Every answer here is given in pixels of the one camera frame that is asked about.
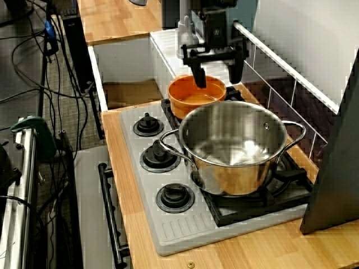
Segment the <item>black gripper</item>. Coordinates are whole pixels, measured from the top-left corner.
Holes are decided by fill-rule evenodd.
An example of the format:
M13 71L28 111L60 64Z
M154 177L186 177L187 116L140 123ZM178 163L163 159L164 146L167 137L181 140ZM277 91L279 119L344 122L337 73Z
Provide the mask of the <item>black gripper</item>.
M243 64L249 56L248 38L233 25L228 26L225 11L200 11L198 18L203 41L195 35L190 15L184 15L180 21L180 58L185 66L192 67L197 87L206 88L205 71L201 65L215 61L227 62L229 81L240 83Z

